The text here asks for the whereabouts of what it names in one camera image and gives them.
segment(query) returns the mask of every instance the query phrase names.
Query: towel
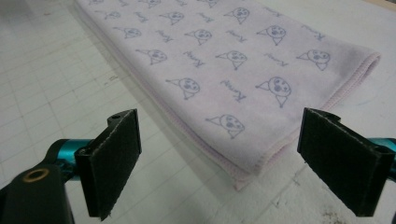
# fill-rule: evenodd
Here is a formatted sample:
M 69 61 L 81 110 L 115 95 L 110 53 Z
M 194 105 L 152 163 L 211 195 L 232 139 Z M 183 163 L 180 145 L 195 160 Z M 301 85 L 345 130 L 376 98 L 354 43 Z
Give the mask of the towel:
M 380 58 L 254 0 L 77 0 L 77 9 L 237 189 L 298 136 L 304 107 L 331 109 Z

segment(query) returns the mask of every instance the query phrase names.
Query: cartoon character print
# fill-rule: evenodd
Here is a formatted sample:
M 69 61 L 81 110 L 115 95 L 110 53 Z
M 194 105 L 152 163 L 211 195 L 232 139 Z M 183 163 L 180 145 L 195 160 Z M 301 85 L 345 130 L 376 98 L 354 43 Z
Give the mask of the cartoon character print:
M 169 19 L 172 25 L 174 25 L 177 22 L 180 22 L 184 18 L 184 14 L 181 12 L 169 12 L 160 16 Z
M 96 13 L 101 13 L 103 15 L 105 15 L 105 20 L 107 19 L 118 19 L 121 17 L 121 14 L 118 11 L 112 11 L 112 12 L 105 12 L 105 11 L 95 11 Z
M 297 57 L 298 59 L 309 60 L 317 65 L 320 71 L 324 71 L 330 61 L 330 54 L 324 51 L 311 49 L 307 53 Z
M 257 33 L 258 35 L 269 35 L 274 40 L 275 45 L 277 46 L 280 41 L 283 40 L 283 37 L 286 35 L 286 30 L 278 25 L 272 25 L 265 30 L 262 30 Z
M 164 54 L 162 51 L 158 49 L 152 49 L 152 50 L 137 49 L 136 51 L 148 55 L 150 58 L 150 65 L 153 65 L 155 63 L 161 63 L 168 59 L 166 54 Z
M 233 63 L 233 68 L 235 71 L 238 70 L 238 67 L 241 66 L 248 59 L 248 57 L 245 54 L 236 50 L 232 50 L 228 53 L 220 54 L 216 56 L 216 58 L 230 60 Z
M 90 3 L 88 4 L 89 6 L 90 5 L 98 5 L 98 4 L 101 4 L 101 3 L 104 3 L 105 2 L 105 0 L 90 0 Z
M 222 115 L 213 119 L 206 119 L 213 124 L 219 125 L 228 132 L 231 139 L 234 139 L 238 134 L 245 130 L 245 126 L 236 117 L 232 115 Z
M 199 84 L 188 77 L 182 79 L 165 80 L 165 81 L 172 83 L 176 86 L 179 86 L 183 90 L 185 100 L 190 99 L 201 90 Z
M 209 7 L 215 6 L 219 0 L 197 0 L 198 2 L 206 2 L 209 4 Z
M 119 0 L 119 2 L 120 2 L 120 5 L 121 5 L 122 7 L 129 6 L 129 3 L 127 3 L 127 2 L 125 2 L 125 1 L 123 1 L 123 0 Z
M 148 8 L 155 7 L 161 3 L 161 0 L 139 0 L 139 2 L 147 3 Z
M 273 77 L 269 81 L 265 81 L 259 86 L 256 86 L 256 88 L 270 91 L 272 94 L 274 94 L 281 108 L 286 103 L 289 95 L 291 94 L 291 87 L 289 83 L 281 77 Z
M 231 11 L 224 16 L 236 17 L 236 19 L 239 21 L 239 24 L 242 24 L 242 22 L 248 18 L 249 14 L 250 12 L 244 7 L 238 7 L 234 11 Z
M 187 33 L 186 35 L 193 36 L 198 40 L 199 45 L 204 44 L 207 40 L 212 38 L 212 34 L 207 30 L 197 30 Z
M 113 27 L 113 29 L 123 31 L 125 33 L 125 39 L 135 38 L 135 37 L 142 35 L 142 33 L 138 29 L 135 29 L 135 28 Z

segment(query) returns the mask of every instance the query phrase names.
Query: printed pattern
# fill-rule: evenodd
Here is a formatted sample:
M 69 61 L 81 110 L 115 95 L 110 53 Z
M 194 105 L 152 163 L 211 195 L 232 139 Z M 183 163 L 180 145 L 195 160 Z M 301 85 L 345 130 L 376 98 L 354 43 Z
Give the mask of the printed pattern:
M 213 119 L 206 119 L 206 121 L 220 126 L 227 131 L 232 139 L 245 130 L 245 126 L 232 115 L 222 115 Z
M 208 39 L 212 38 L 212 34 L 207 30 L 197 30 L 189 32 L 186 35 L 193 36 L 198 40 L 199 45 L 204 44 Z
M 260 31 L 257 33 L 258 35 L 269 35 L 274 40 L 275 45 L 277 46 L 280 41 L 283 40 L 283 37 L 286 35 L 286 30 L 280 26 L 272 25 L 267 29 Z
M 324 71 L 330 61 L 330 54 L 324 51 L 311 49 L 297 58 L 311 61 L 312 63 L 315 63 L 321 71 Z
M 198 83 L 191 78 L 182 78 L 182 79 L 173 79 L 173 80 L 166 80 L 166 82 L 172 83 L 183 90 L 184 99 L 188 100 L 196 93 L 198 93 L 201 87 Z
M 269 81 L 265 81 L 262 84 L 256 86 L 256 88 L 270 91 L 276 97 L 281 108 L 286 103 L 289 95 L 291 94 L 291 87 L 289 83 L 281 77 L 273 77 Z
M 113 27 L 113 29 L 123 31 L 125 33 L 125 39 L 134 38 L 134 37 L 142 35 L 142 33 L 140 33 L 140 31 L 138 29 L 135 29 L 135 28 Z
M 111 12 L 105 12 L 105 11 L 95 11 L 96 13 L 100 13 L 104 15 L 104 19 L 119 19 L 121 17 L 121 14 L 118 11 L 111 11 Z
M 169 19 L 172 25 L 176 24 L 177 22 L 180 22 L 184 18 L 183 13 L 181 12 L 170 12 L 160 16 Z
M 131 0 L 128 2 L 127 0 L 118 0 L 119 7 L 130 7 L 130 1 Z M 183 104 L 186 104 L 186 101 L 194 102 L 202 98 L 195 97 L 197 94 L 202 94 L 201 96 L 215 96 L 218 94 L 217 91 L 222 92 L 223 95 L 221 97 L 223 98 L 221 101 L 224 102 L 219 102 L 220 106 L 224 106 L 224 111 L 235 113 L 236 116 L 223 114 L 205 120 L 215 125 L 213 126 L 213 131 L 215 131 L 216 126 L 218 126 L 226 131 L 231 139 L 235 139 L 235 137 L 246 129 L 245 125 L 237 119 L 237 117 L 240 117 L 240 112 L 234 112 L 233 108 L 237 108 L 238 106 L 248 107 L 248 104 L 251 104 L 249 99 L 261 99 L 257 97 L 266 94 L 274 96 L 275 100 L 268 102 L 263 100 L 262 102 L 256 102 L 256 105 L 277 104 L 279 105 L 279 109 L 283 109 L 286 107 L 287 101 L 289 101 L 291 97 L 291 85 L 286 81 L 289 79 L 287 76 L 294 75 L 284 73 L 282 77 L 273 77 L 266 70 L 254 70 L 254 73 L 263 76 L 265 81 L 257 85 L 249 83 L 247 87 L 247 84 L 243 83 L 245 81 L 244 79 L 235 80 L 232 78 L 233 74 L 238 74 L 239 77 L 247 77 L 246 80 L 248 80 L 249 76 L 251 76 L 250 71 L 254 69 L 252 66 L 255 64 L 266 64 L 266 66 L 276 66 L 277 69 L 288 69 L 294 65 L 301 66 L 302 63 L 306 63 L 305 61 L 308 62 L 306 63 L 306 67 L 310 67 L 312 70 L 318 68 L 320 71 L 325 71 L 331 61 L 331 55 L 328 52 L 317 49 L 308 49 L 307 51 L 304 51 L 304 49 L 303 51 L 295 50 L 295 52 L 302 52 L 302 54 L 299 56 L 293 55 L 294 60 L 291 60 L 290 57 L 284 58 L 282 50 L 288 45 L 285 42 L 289 42 L 290 45 L 290 41 L 296 37 L 292 36 L 296 35 L 296 29 L 288 33 L 288 30 L 290 31 L 292 27 L 288 27 L 285 22 L 282 22 L 284 20 L 282 14 L 268 7 L 262 8 L 260 13 L 267 17 L 272 17 L 273 20 L 269 21 L 275 22 L 275 24 L 263 20 L 260 25 L 256 24 L 252 26 L 251 23 L 253 23 L 254 20 L 250 20 L 249 17 L 260 17 L 260 14 L 257 14 L 258 10 L 250 11 L 245 7 L 247 5 L 243 4 L 243 2 L 246 3 L 245 0 L 240 2 L 240 7 L 234 7 L 233 10 L 227 9 L 223 11 L 221 11 L 220 5 L 227 2 L 222 2 L 221 0 L 172 0 L 166 2 L 161 0 L 135 1 L 138 4 L 136 11 L 131 13 L 132 16 L 125 15 L 125 17 L 129 17 L 129 19 L 125 20 L 131 20 L 132 27 L 114 25 L 113 30 L 122 34 L 125 40 L 136 38 L 134 42 L 129 42 L 130 44 L 137 43 L 142 39 L 148 39 L 152 46 L 147 49 L 141 49 L 136 45 L 135 48 L 137 47 L 137 49 L 134 49 L 134 51 L 138 52 L 137 55 L 139 57 L 148 59 L 147 65 L 155 65 L 153 68 L 165 69 L 167 71 L 167 76 L 177 73 L 168 73 L 168 71 L 171 71 L 170 69 L 174 69 L 169 66 L 177 66 L 175 64 L 170 65 L 165 63 L 170 55 L 172 57 L 179 57 L 174 60 L 174 62 L 182 62 L 183 64 L 180 64 L 180 66 L 189 66 L 190 70 L 193 69 L 189 74 L 191 77 L 180 79 L 163 77 L 162 79 L 162 81 L 165 80 L 165 83 L 171 84 L 169 85 L 169 90 L 172 90 L 172 88 L 181 90 L 180 95 L 182 95 L 182 97 L 180 97 L 180 99 L 182 98 L 184 100 L 181 101 L 184 102 Z M 104 0 L 89 0 L 89 6 L 92 8 L 98 8 L 103 3 Z M 189 13 L 186 8 L 191 7 L 193 4 L 196 4 L 193 8 L 196 7 L 199 9 L 193 13 Z M 160 9 L 162 7 L 163 9 L 166 8 L 166 11 L 161 13 Z M 117 11 L 117 8 L 112 9 L 109 9 L 109 11 L 95 10 L 94 12 L 102 14 L 103 20 L 120 19 L 121 14 Z M 195 21 L 193 25 L 188 23 L 191 22 L 191 20 Z M 222 24 L 219 25 L 218 21 L 227 21 L 227 26 L 222 26 Z M 148 28 L 145 28 L 147 29 L 145 30 L 142 28 L 143 25 L 145 25 L 143 23 L 147 23 L 148 27 L 150 27 L 151 24 L 161 24 L 162 27 L 155 26 L 152 30 Z M 198 25 L 200 27 L 195 29 L 187 28 Z M 297 29 L 301 31 L 302 35 L 307 35 L 307 37 L 314 36 L 318 41 L 323 41 L 324 35 L 308 26 L 300 26 L 297 27 Z M 260 52 L 260 55 L 263 55 L 263 57 L 258 57 L 258 54 L 256 54 L 256 56 L 252 58 L 253 60 L 250 61 L 247 55 L 251 53 L 252 42 L 256 43 L 258 50 L 263 50 Z M 231 46 L 228 43 L 234 43 L 234 49 L 229 51 L 224 50 L 226 49 L 224 46 Z M 173 46 L 166 49 L 166 51 L 173 50 L 172 48 L 176 46 L 180 48 L 178 49 L 178 55 L 176 55 L 175 52 L 169 52 L 169 55 L 167 55 L 159 50 L 163 49 L 165 45 Z M 266 48 L 271 46 L 276 46 L 277 51 Z M 244 72 L 241 71 L 242 65 L 244 65 Z M 195 81 L 195 78 L 198 76 L 209 76 L 208 74 L 210 74 L 210 71 L 208 72 L 206 69 L 213 66 L 220 66 L 222 69 L 224 67 L 224 74 L 230 77 L 217 80 L 217 87 L 214 87 L 213 83 L 206 83 L 204 81 L 198 83 Z M 227 68 L 233 69 L 234 72 L 228 74 Z
M 162 51 L 160 51 L 158 49 L 152 49 L 152 50 L 137 49 L 136 51 L 140 52 L 140 53 L 143 53 L 143 54 L 146 54 L 147 56 L 149 56 L 150 65 L 153 65 L 155 63 L 161 63 L 161 62 L 166 61 L 168 59 L 166 54 L 164 54 Z
M 219 0 L 197 0 L 199 2 L 206 2 L 209 4 L 209 7 L 215 6 Z
M 248 57 L 245 54 L 236 50 L 220 54 L 216 56 L 216 58 L 227 59 L 231 61 L 233 63 L 234 70 L 238 70 L 238 67 L 248 60 Z
M 238 20 L 239 24 L 242 24 L 242 22 L 244 22 L 248 18 L 249 14 L 249 10 L 245 9 L 244 7 L 238 7 L 234 11 L 231 11 L 224 16 L 235 17 Z
M 148 8 L 155 7 L 161 3 L 161 0 L 139 0 L 139 2 L 148 4 Z

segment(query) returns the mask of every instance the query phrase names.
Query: brass screw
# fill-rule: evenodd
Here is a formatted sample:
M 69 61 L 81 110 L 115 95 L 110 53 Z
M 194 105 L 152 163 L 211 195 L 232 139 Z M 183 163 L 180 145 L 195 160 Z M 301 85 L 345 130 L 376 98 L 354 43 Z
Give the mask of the brass screw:
M 43 179 L 44 177 L 46 177 L 48 174 L 50 173 L 49 169 L 46 168 L 40 168 L 40 169 L 35 169 L 29 173 L 27 173 L 24 177 L 23 177 L 23 182 L 25 183 L 33 183 L 36 182 L 38 180 Z

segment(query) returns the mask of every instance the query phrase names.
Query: white cutting mat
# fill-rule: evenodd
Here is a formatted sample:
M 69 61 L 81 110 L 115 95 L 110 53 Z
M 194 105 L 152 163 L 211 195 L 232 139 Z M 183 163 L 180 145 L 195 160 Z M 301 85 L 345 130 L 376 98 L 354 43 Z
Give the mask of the white cutting mat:
M 396 137 L 396 13 L 360 0 L 260 1 L 319 33 L 381 52 L 372 75 L 333 113 L 364 136 Z M 390 223 L 396 211 L 396 184 L 387 182 L 375 217 L 355 218 L 304 165 L 296 143 L 236 192 L 129 79 L 73 1 L 0 0 L 1 188 L 54 141 L 95 138 L 107 117 L 130 108 L 138 109 L 143 153 L 105 223 Z M 99 223 L 88 217 L 80 184 L 66 188 L 76 222 Z

